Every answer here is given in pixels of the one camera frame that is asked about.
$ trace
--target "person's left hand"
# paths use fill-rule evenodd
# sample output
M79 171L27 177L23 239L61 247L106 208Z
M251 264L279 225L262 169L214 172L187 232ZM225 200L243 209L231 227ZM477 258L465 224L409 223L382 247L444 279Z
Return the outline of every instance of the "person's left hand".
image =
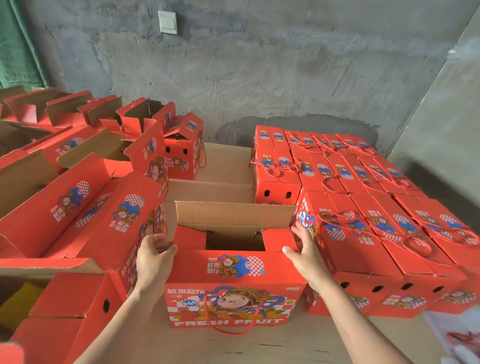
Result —
M177 249L164 234L145 236L138 249L138 279L134 290L151 296L155 302L158 301L172 272L173 257Z

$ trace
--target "stack of red boxes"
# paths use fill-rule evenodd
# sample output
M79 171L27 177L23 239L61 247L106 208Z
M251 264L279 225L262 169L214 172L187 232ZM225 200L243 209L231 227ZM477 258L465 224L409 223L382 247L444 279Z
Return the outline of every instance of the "stack of red boxes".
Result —
M252 164L255 203L293 204L282 199L282 177L298 175L292 222L310 231L362 312L410 318L427 308L461 313L478 302L478 236L362 138L257 126ZM305 300L309 313L328 315L310 287Z

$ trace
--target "yellow padding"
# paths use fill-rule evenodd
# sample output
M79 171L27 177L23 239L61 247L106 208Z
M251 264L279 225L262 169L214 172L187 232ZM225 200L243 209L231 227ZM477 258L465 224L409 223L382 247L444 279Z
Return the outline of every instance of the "yellow padding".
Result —
M0 325L15 331L34 306L43 288L25 283L20 290L0 306Z

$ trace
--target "person's right hand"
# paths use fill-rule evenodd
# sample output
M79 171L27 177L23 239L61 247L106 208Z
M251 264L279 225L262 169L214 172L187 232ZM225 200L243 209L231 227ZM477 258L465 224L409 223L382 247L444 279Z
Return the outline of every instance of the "person's right hand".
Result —
M307 229L297 221L291 227L291 230L303 243L301 253L297 253L287 246L284 246L282 251L292 261L297 271L308 281L310 286L319 292L325 283L333 280L333 277L326 269L318 246L313 242L313 238Z

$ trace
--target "forearm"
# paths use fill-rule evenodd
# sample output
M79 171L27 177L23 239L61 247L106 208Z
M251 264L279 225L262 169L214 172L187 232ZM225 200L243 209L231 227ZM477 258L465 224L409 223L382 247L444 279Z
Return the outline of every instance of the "forearm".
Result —
M388 340L353 304L334 279L314 283L354 364L411 364L412 362Z
M129 363L155 303L150 296L133 291L75 364Z

